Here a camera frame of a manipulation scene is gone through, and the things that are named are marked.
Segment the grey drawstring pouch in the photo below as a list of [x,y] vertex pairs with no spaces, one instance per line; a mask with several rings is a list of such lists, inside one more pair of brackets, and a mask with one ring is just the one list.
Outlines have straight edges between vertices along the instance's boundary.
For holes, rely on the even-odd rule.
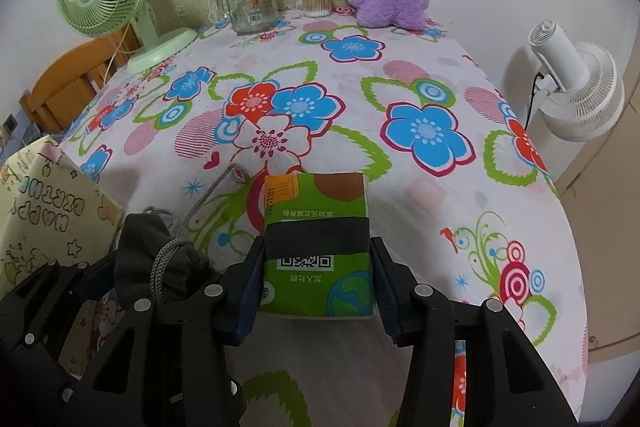
[[241,182],[248,180],[244,167],[228,166],[186,215],[172,225],[165,221],[171,212],[155,207],[126,217],[115,251],[114,270],[115,293],[122,309],[132,308],[143,298],[157,305],[178,303],[220,279],[184,232],[227,176],[235,176]]

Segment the white standing fan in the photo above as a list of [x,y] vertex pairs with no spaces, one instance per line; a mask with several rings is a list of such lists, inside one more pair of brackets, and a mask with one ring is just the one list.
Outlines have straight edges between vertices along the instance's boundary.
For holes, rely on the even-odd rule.
[[553,20],[536,25],[528,43],[540,69],[525,121],[540,114],[548,130],[567,142],[588,142],[610,131],[625,105],[612,54],[592,42],[572,42]]

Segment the yellow cartoon storage box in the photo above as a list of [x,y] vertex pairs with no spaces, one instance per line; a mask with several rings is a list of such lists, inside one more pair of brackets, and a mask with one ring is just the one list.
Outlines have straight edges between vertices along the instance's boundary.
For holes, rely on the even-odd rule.
[[[6,298],[43,265],[92,267],[111,254],[122,227],[122,207],[98,177],[78,167],[45,135],[1,166],[1,296]],[[113,271],[80,300],[63,337],[58,361],[84,376],[122,315]]]

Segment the beige door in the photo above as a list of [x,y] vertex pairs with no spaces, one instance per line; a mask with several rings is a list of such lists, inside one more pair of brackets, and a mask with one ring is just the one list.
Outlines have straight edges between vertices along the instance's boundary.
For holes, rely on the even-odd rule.
[[561,178],[561,202],[582,266],[591,363],[639,349],[638,46],[623,80],[620,120],[585,146]]

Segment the green tissue pack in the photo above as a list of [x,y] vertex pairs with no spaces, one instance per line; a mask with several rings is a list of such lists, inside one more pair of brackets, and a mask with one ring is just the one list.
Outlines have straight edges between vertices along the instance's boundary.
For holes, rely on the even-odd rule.
[[292,319],[374,314],[367,178],[266,176],[262,311]]

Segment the floral tablecloth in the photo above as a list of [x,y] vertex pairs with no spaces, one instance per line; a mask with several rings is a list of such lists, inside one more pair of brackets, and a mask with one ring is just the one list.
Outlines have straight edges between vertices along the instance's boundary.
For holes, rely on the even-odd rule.
[[128,211],[185,216],[217,269],[262,231],[266,176],[359,171],[373,234],[462,303],[501,301],[574,412],[587,313],[567,217],[513,109],[436,23],[364,29],[288,13],[253,37],[203,29],[171,61],[118,72],[63,140]]

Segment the wall power outlet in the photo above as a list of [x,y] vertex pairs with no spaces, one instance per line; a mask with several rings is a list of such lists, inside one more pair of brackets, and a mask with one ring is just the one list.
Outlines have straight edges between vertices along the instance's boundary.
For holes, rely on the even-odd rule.
[[7,132],[12,133],[17,127],[17,121],[13,115],[9,115],[6,117],[6,120],[3,123],[3,128],[6,129]]

